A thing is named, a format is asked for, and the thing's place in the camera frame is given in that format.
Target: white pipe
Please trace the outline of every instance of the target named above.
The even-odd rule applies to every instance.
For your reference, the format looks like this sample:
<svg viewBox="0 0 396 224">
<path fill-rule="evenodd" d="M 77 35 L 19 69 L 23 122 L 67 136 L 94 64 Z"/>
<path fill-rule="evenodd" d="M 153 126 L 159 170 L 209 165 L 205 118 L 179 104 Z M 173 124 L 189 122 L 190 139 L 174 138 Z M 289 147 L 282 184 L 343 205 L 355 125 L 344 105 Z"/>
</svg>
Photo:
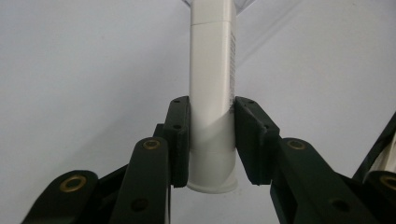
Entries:
<svg viewBox="0 0 396 224">
<path fill-rule="evenodd" d="M 191 4 L 191 153 L 188 187 L 223 193 L 234 176 L 233 85 L 235 55 L 233 0 Z"/>
</svg>

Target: white background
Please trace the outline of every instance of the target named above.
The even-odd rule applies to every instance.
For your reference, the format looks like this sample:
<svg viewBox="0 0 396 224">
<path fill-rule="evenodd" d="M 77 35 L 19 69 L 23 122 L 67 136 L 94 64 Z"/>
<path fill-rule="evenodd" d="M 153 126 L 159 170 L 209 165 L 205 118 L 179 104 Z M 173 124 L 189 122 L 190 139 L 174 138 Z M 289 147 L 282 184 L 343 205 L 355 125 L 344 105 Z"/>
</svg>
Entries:
<svg viewBox="0 0 396 224">
<path fill-rule="evenodd" d="M 352 176 L 396 110 L 396 2 L 256 0 L 237 18 L 236 95 Z M 57 176 L 126 164 L 188 94 L 180 0 L 0 1 L 0 223 Z M 277 223 L 268 187 L 172 190 L 172 223 Z"/>
</svg>

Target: black bracket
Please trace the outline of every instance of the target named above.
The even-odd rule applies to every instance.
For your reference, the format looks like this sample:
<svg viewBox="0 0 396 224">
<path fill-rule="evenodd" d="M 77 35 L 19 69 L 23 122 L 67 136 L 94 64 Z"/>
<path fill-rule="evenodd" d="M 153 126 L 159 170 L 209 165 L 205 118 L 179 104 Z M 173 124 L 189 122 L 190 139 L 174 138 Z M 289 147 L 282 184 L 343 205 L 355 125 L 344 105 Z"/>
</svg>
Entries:
<svg viewBox="0 0 396 224">
<path fill-rule="evenodd" d="M 396 174 L 369 172 L 396 130 L 396 114 L 353 179 L 337 174 L 304 140 L 282 139 L 254 101 L 235 97 L 235 139 L 247 177 L 270 185 L 283 223 L 396 223 Z M 170 188 L 188 180 L 190 102 L 173 100 L 164 124 L 139 141 L 128 165 L 98 179 L 59 176 L 23 223 L 169 223 Z"/>
</svg>

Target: screw hole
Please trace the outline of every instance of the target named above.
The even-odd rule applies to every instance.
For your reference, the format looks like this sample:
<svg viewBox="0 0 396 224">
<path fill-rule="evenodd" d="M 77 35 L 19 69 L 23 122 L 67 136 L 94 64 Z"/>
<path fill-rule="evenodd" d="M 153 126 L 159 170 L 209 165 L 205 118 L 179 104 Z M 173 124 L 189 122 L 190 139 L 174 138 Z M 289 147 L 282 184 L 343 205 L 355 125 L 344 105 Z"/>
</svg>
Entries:
<svg viewBox="0 0 396 224">
<path fill-rule="evenodd" d="M 143 143 L 145 149 L 156 149 L 161 145 L 161 143 L 155 139 L 150 139 Z"/>
<path fill-rule="evenodd" d="M 338 211 L 349 212 L 349 205 L 344 200 L 333 199 L 333 200 L 330 200 L 330 203 Z"/>
<path fill-rule="evenodd" d="M 86 183 L 87 178 L 85 176 L 72 175 L 62 182 L 59 188 L 62 192 L 69 193 L 81 189 Z"/>
<path fill-rule="evenodd" d="M 134 212 L 141 212 L 149 207 L 149 201 L 147 199 L 136 199 L 131 203 L 131 208 Z"/>
<path fill-rule="evenodd" d="M 379 180 L 388 188 L 396 190 L 396 177 L 391 175 L 381 175 Z"/>
<path fill-rule="evenodd" d="M 305 149 L 305 145 L 302 142 L 295 141 L 295 140 L 290 140 L 288 143 L 288 146 L 294 149 Z"/>
</svg>

